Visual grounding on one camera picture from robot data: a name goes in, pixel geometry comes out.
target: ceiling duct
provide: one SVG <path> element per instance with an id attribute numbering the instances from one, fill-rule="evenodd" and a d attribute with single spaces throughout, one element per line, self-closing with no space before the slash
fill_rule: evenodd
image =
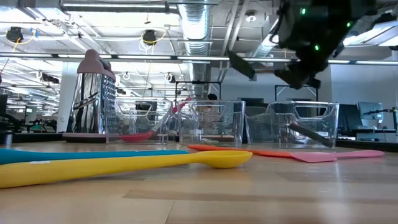
<path id="1" fill-rule="evenodd" d="M 274 32 L 273 29 L 277 23 L 278 18 L 276 17 L 276 15 L 267 16 L 264 27 L 262 28 L 263 40 L 261 44 L 257 47 L 257 49 L 251 52 L 250 57 L 265 58 L 268 56 L 269 52 L 276 46 L 276 44 L 272 43 L 269 38 L 271 37 L 272 32 Z M 272 41 L 278 43 L 277 35 Z"/>
<path id="2" fill-rule="evenodd" d="M 208 55 L 209 43 L 205 41 L 209 38 L 210 29 L 210 6 L 199 4 L 178 5 L 181 15 L 181 27 L 184 39 L 203 40 L 203 42 L 186 42 L 185 48 L 188 55 Z M 210 64 L 191 63 L 190 78 L 192 81 L 210 81 Z M 193 93 L 197 98 L 205 98 L 208 85 L 193 85 Z"/>

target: clear plastic bin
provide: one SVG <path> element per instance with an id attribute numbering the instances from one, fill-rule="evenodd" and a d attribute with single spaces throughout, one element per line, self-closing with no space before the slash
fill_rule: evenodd
<path id="1" fill-rule="evenodd" d="M 271 122 L 272 142 L 279 148 L 331 149 L 338 108 L 338 103 L 276 101 L 268 105 L 264 119 Z"/>
<path id="2" fill-rule="evenodd" d="M 247 106 L 245 109 L 248 144 L 272 142 L 271 121 L 266 116 L 266 107 Z"/>
<path id="3" fill-rule="evenodd" d="M 179 101 L 180 144 L 240 147 L 243 136 L 243 101 Z"/>
<path id="4" fill-rule="evenodd" d="M 106 142 L 167 144 L 172 102 L 169 100 L 106 100 Z"/>

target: fluorescent light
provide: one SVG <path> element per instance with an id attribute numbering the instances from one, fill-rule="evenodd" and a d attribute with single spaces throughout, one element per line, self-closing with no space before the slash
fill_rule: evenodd
<path id="1" fill-rule="evenodd" d="M 243 58 L 248 62 L 291 62 L 292 59 L 287 58 Z"/>
<path id="2" fill-rule="evenodd" d="M 398 62 L 389 61 L 356 61 L 357 65 L 398 65 Z"/>
<path id="3" fill-rule="evenodd" d="M 99 55 L 101 58 L 112 58 L 112 55 Z"/>
<path id="4" fill-rule="evenodd" d="M 26 106 L 7 106 L 7 108 L 12 108 L 12 109 L 24 109 Z"/>
<path id="5" fill-rule="evenodd" d="M 85 55 L 58 55 L 60 58 L 84 58 Z"/>
<path id="6" fill-rule="evenodd" d="M 104 7 L 104 8 L 110 8 L 110 7 L 143 7 L 143 8 L 149 8 L 149 7 L 156 7 L 158 8 L 158 5 L 150 5 L 150 4 L 84 4 L 84 3 L 64 3 L 62 5 L 63 7 Z"/>
<path id="7" fill-rule="evenodd" d="M 26 91 L 24 89 L 21 89 L 21 88 L 9 87 L 9 89 L 11 91 L 13 91 L 14 93 L 20 93 L 20 94 L 24 94 L 24 95 L 28 95 L 29 94 L 28 91 Z"/>
<path id="8" fill-rule="evenodd" d="M 202 56 L 202 57 L 197 57 L 197 56 L 178 56 L 178 60 L 215 60 L 215 61 L 229 61 L 228 57 L 207 57 L 207 56 Z"/>
<path id="9" fill-rule="evenodd" d="M 364 44 L 365 42 L 377 37 L 378 35 L 382 34 L 383 32 L 389 30 L 391 27 L 384 27 L 384 28 L 373 28 L 367 32 L 359 34 L 356 37 L 348 37 L 345 38 L 343 41 L 344 45 L 350 44 Z"/>
<path id="10" fill-rule="evenodd" d="M 394 26 L 398 26 L 398 20 L 389 21 L 389 22 L 381 22 L 381 23 L 375 24 L 373 28 L 385 28 L 385 27 L 394 27 Z"/>
<path id="11" fill-rule="evenodd" d="M 45 101 L 44 103 L 47 104 L 47 105 L 51 105 L 51 106 L 58 106 L 57 103 L 50 103 L 50 102 L 48 102 L 48 101 Z"/>
<path id="12" fill-rule="evenodd" d="M 143 59 L 143 60 L 170 60 L 170 56 L 151 56 L 151 55 L 119 55 L 118 58 L 120 59 Z"/>
<path id="13" fill-rule="evenodd" d="M 50 54 L 20 54 L 20 53 L 1 53 L 3 57 L 52 57 Z"/>
<path id="14" fill-rule="evenodd" d="M 385 46 L 396 46 L 398 45 L 398 35 L 379 44 L 379 46 L 385 47 Z"/>
<path id="15" fill-rule="evenodd" d="M 5 79 L 5 78 L 2 78 L 2 82 L 3 83 L 10 83 L 10 84 L 17 84 L 16 82 L 14 82 L 12 80 Z"/>
<path id="16" fill-rule="evenodd" d="M 349 60 L 329 60 L 329 63 L 334 63 L 334 64 L 347 64 L 350 61 Z"/>

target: wooden table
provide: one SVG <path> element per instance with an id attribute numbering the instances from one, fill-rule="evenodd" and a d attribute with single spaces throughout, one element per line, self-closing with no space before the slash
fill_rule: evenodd
<path id="1" fill-rule="evenodd" d="M 154 148 L 65 142 L 14 147 Z M 0 224 L 20 223 L 396 224 L 398 156 L 387 153 L 382 158 L 320 164 L 254 156 L 236 169 L 190 164 L 0 190 Z"/>

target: column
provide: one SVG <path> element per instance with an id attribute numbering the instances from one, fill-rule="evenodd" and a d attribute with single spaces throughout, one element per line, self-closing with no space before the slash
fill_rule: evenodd
<path id="1" fill-rule="evenodd" d="M 60 102 L 58 106 L 57 132 L 66 131 L 70 111 L 72 109 L 73 95 L 77 81 L 77 68 L 79 62 L 64 62 L 61 76 Z"/>

